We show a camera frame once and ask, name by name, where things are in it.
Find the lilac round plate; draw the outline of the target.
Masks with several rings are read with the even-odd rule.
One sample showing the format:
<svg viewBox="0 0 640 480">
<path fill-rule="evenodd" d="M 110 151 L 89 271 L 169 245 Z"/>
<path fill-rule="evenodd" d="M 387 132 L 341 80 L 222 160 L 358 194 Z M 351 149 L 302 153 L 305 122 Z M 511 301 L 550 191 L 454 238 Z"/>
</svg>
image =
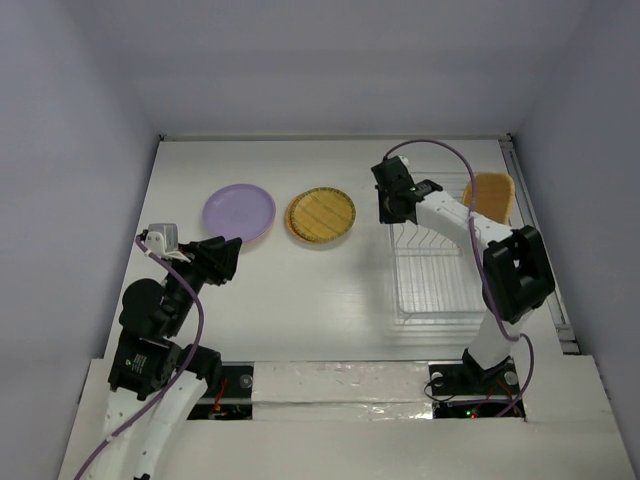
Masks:
<svg viewBox="0 0 640 480">
<path fill-rule="evenodd" d="M 247 241 L 260 235 L 275 215 L 275 201 L 265 189 L 253 184 L 232 184 L 207 199 L 202 223 L 214 236 Z"/>
</svg>

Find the pink round plate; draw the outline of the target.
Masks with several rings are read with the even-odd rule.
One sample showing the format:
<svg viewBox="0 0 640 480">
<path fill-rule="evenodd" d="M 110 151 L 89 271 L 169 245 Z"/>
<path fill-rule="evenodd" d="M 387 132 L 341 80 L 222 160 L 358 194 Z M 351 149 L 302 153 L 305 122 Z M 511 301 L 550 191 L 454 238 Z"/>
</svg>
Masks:
<svg viewBox="0 0 640 480">
<path fill-rule="evenodd" d="M 272 221 L 260 235 L 256 236 L 255 238 L 249 239 L 247 241 L 243 240 L 242 248 L 252 247 L 254 245 L 259 244 L 262 240 L 266 239 L 268 235 L 271 233 L 274 224 L 275 224 L 275 220 Z"/>
</svg>

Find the orange woven round plate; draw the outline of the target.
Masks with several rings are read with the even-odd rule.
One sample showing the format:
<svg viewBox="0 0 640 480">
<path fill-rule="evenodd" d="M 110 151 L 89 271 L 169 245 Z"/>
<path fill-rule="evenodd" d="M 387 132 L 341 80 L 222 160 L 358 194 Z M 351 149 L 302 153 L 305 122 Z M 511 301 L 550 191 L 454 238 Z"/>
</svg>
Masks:
<svg viewBox="0 0 640 480">
<path fill-rule="evenodd" d="M 286 228 L 288 230 L 288 232 L 293 236 L 294 239 L 304 243 L 304 244 L 308 244 L 308 245 L 318 245 L 316 242 L 313 241 L 309 241 L 306 238 L 302 237 L 299 235 L 299 233 L 297 232 L 297 230 L 294 228 L 292 220 L 291 220 L 291 211 L 293 209 L 293 207 L 296 205 L 296 203 L 298 202 L 300 195 L 297 195 L 296 197 L 294 197 L 291 202 L 288 204 L 287 209 L 285 211 L 284 214 L 284 220 L 285 220 L 285 225 Z"/>
</svg>

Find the yellow-green woven round plate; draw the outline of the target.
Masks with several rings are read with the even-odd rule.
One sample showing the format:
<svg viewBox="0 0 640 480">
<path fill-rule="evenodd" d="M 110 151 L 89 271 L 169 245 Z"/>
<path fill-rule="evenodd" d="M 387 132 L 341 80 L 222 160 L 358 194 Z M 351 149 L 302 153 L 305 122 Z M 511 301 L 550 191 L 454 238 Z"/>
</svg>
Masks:
<svg viewBox="0 0 640 480">
<path fill-rule="evenodd" d="M 300 196 L 291 211 L 291 220 L 300 236 L 318 245 L 346 235 L 355 223 L 356 207 L 343 191 L 317 187 Z"/>
</svg>

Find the orange woven rectangular tray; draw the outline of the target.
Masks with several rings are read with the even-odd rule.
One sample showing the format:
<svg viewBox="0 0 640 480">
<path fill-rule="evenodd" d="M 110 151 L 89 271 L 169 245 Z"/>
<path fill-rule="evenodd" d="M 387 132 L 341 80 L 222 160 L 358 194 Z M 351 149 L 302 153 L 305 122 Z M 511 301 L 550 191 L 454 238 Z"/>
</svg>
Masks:
<svg viewBox="0 0 640 480">
<path fill-rule="evenodd" d="M 506 173 L 483 172 L 465 187 L 462 203 L 470 208 L 475 193 L 474 224 L 485 228 L 490 222 L 508 225 L 515 205 L 515 185 Z"/>
</svg>

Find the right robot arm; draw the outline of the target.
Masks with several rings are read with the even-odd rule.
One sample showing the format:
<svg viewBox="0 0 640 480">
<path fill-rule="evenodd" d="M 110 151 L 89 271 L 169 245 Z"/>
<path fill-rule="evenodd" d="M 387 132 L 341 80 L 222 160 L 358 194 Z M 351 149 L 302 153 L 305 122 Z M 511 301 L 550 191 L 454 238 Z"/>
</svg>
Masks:
<svg viewBox="0 0 640 480">
<path fill-rule="evenodd" d="M 458 371 L 445 373 L 436 384 L 457 395 L 486 390 L 506 369 L 513 345 L 531 341 L 523 326 L 555 291 L 540 232 L 530 225 L 514 229 L 478 212 L 476 174 L 470 176 L 468 202 L 461 202 L 432 180 L 415 181 L 400 156 L 383 159 L 371 171 L 381 223 L 433 230 L 470 257 L 486 311 Z"/>
</svg>

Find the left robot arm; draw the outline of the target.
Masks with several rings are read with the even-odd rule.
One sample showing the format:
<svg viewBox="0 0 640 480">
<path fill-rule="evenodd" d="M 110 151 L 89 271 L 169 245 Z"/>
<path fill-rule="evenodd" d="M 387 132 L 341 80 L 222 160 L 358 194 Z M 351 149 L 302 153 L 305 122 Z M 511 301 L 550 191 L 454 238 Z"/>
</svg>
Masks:
<svg viewBox="0 0 640 480">
<path fill-rule="evenodd" d="M 239 238 L 182 244 L 174 224 L 152 224 L 135 245 L 166 272 L 142 278 L 121 298 L 121 333 L 108 375 L 103 439 L 78 479 L 158 479 L 196 403 L 222 382 L 219 352 L 204 347 L 203 286 L 236 273 Z"/>
</svg>

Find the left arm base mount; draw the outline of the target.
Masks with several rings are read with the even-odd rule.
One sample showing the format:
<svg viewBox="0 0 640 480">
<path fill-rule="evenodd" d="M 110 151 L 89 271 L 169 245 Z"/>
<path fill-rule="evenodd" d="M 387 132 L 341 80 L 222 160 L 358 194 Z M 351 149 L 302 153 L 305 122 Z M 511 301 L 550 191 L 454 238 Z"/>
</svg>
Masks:
<svg viewBox="0 0 640 480">
<path fill-rule="evenodd" d="M 254 364 L 230 362 L 222 365 L 218 385 L 209 389 L 191 409 L 188 420 L 251 420 Z"/>
</svg>

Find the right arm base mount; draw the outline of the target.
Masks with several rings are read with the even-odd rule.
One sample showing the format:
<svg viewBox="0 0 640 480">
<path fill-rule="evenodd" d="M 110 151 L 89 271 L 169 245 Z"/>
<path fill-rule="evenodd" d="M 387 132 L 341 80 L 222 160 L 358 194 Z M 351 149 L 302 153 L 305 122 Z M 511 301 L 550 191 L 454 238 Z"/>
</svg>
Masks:
<svg viewBox="0 0 640 480">
<path fill-rule="evenodd" d="M 431 363 L 424 386 L 435 419 L 526 417 L 512 360 L 483 380 L 470 379 L 462 363 Z"/>
</svg>

